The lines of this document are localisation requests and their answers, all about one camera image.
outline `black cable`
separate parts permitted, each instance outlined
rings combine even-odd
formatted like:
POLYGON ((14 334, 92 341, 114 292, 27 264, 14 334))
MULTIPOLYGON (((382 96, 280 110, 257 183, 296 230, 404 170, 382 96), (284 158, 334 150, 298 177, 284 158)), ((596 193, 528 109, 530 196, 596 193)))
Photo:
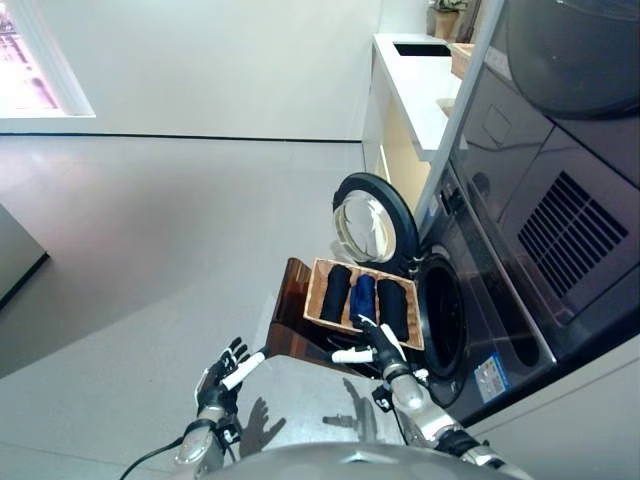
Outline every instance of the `black cable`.
POLYGON ((400 435, 402 436, 402 440, 404 441, 404 444, 409 446, 409 442, 407 441, 407 437, 404 436, 404 430, 402 430, 402 425, 400 424, 400 419, 398 418, 398 413, 396 412, 396 409, 392 408, 391 411, 393 412, 393 416, 396 417, 396 423, 398 424, 398 430, 400 430, 400 435))
POLYGON ((229 446, 227 447, 227 451, 229 452, 229 456, 231 457, 231 461, 232 461, 233 463, 236 463, 236 454, 235 454, 235 453, 233 453, 233 450, 231 450, 231 445, 229 445, 229 446))
POLYGON ((126 476, 131 473, 131 470, 136 468, 142 462, 144 462, 146 460, 149 460, 151 457, 155 457, 159 453, 166 452, 167 450, 171 450, 172 448, 176 448, 177 446, 179 446, 182 443, 182 440, 183 440, 183 437, 178 437, 173 442, 171 442, 169 445, 165 445, 164 447, 160 447, 157 450, 154 450, 152 452, 147 453, 146 455, 143 455, 138 460, 133 462, 131 464, 131 466, 125 470, 125 472, 120 477, 120 480, 124 480, 126 478, 126 476))

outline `white countertop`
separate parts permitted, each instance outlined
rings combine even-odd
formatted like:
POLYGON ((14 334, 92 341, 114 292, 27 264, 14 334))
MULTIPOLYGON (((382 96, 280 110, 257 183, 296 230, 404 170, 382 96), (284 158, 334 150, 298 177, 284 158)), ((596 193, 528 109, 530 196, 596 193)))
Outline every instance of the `white countertop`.
POLYGON ((451 73, 451 57, 401 56, 394 43, 441 43, 421 34, 377 34, 374 45, 392 95, 410 126, 416 153, 430 161, 438 150, 448 118, 441 103, 454 99, 461 80, 451 73))

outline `woven basket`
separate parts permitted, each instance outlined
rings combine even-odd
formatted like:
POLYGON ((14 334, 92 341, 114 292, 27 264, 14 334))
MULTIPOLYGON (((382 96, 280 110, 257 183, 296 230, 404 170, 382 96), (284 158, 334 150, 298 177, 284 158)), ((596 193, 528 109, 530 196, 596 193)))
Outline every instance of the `woven basket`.
MULTIPOLYGON (((422 328, 420 325, 420 310, 418 307, 418 294, 416 292, 415 284, 406 278, 389 275, 388 273, 379 272, 378 270, 373 270, 371 268, 364 268, 358 265, 316 258, 313 261, 311 278, 309 279, 309 289, 307 290, 307 299, 304 304, 304 318, 316 325, 320 325, 321 327, 346 334, 353 335, 354 333, 361 332, 361 330, 353 327, 351 320, 349 319, 349 297, 347 297, 347 301, 345 302, 340 323, 330 322, 320 318, 322 302, 324 301, 324 295, 327 291, 327 278, 334 265, 344 265, 351 270, 351 286, 356 284, 356 280, 360 275, 364 274, 371 275, 376 279, 376 282, 382 279, 389 279, 394 280, 402 286, 405 290, 407 299, 407 325, 409 327, 409 340, 406 342, 400 342, 400 344, 414 350, 424 350, 424 340, 422 338, 422 328)), ((380 308, 378 306, 378 296, 376 295, 376 320, 378 320, 379 317, 380 308)))

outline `wicker basket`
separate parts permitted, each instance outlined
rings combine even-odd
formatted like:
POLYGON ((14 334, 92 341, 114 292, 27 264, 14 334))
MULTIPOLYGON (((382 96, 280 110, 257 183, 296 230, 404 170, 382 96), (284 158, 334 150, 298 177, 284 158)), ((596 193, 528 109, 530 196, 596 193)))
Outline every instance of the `wicker basket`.
MULTIPOLYGON (((364 268, 358 265, 316 258, 313 261, 311 278, 309 279, 309 289, 307 290, 307 299, 304 304, 304 318, 310 320, 316 325, 320 325, 321 327, 346 334, 354 334, 361 331, 354 328, 351 324, 351 320, 349 319, 349 297, 347 297, 347 301, 345 302, 340 323, 330 322, 320 318, 322 302, 324 301, 324 295, 327 291, 327 277, 334 265, 344 265, 351 270, 351 286, 355 285, 356 280, 360 275, 364 274, 371 275, 376 279, 376 281, 389 279, 400 284, 400 286, 404 288, 406 294, 407 325, 409 327, 409 339, 406 342, 400 342, 400 344, 414 350, 424 350, 424 340, 422 338, 422 328, 420 325, 420 310, 418 308, 418 294, 416 292, 415 284, 406 278, 389 275, 371 268, 364 268)), ((378 306, 378 296, 376 295, 376 319, 379 317, 380 308, 378 306)))
POLYGON ((463 79, 473 53, 473 43, 451 44, 451 73, 463 79))

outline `white wall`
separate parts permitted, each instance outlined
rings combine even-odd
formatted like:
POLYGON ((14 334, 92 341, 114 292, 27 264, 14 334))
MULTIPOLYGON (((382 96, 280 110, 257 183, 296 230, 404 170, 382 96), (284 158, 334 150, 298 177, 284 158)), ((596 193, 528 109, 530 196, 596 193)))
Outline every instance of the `white wall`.
POLYGON ((640 478, 640 337, 471 427, 533 478, 640 478))
POLYGON ((30 0, 95 119, 0 132, 362 135, 381 0, 30 0))
POLYGON ((427 0, 382 0, 380 33, 425 33, 427 0))

